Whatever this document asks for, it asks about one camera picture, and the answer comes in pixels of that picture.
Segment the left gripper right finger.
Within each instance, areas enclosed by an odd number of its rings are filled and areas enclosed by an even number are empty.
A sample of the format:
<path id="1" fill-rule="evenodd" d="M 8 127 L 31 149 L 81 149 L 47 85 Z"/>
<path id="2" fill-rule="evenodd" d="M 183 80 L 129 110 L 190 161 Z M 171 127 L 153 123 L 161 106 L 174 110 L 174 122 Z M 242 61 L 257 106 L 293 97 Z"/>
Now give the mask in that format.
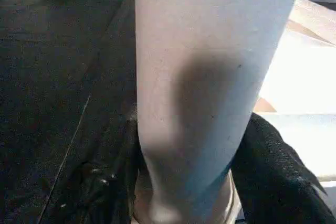
<path id="1" fill-rule="evenodd" d="M 335 223 L 317 177 L 278 130 L 255 113 L 232 174 L 247 223 Z"/>

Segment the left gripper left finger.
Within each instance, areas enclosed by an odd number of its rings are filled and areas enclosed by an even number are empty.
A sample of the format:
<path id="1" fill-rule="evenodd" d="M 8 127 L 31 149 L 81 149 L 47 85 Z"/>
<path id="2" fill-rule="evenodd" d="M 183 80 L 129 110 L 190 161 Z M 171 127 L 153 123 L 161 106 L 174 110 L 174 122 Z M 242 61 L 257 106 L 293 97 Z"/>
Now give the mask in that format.
<path id="1" fill-rule="evenodd" d="M 47 223 L 131 223 L 140 145 L 137 121 L 122 127 L 110 162 L 84 162 L 64 186 Z"/>

